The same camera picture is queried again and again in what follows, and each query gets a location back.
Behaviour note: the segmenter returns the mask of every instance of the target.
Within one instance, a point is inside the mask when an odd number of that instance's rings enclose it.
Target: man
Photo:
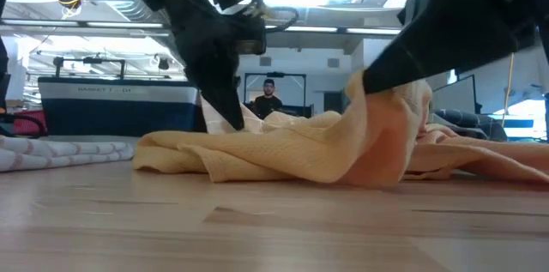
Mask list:
[[[257,97],[254,102],[256,115],[260,119],[266,118],[271,112],[277,111],[282,107],[281,100],[273,95],[274,92],[275,81],[273,79],[266,79],[263,83],[263,96]]]

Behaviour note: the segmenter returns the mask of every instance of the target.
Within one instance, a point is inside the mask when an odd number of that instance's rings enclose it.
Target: table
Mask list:
[[[0,175],[0,270],[547,271],[549,188],[212,184],[130,163]]]

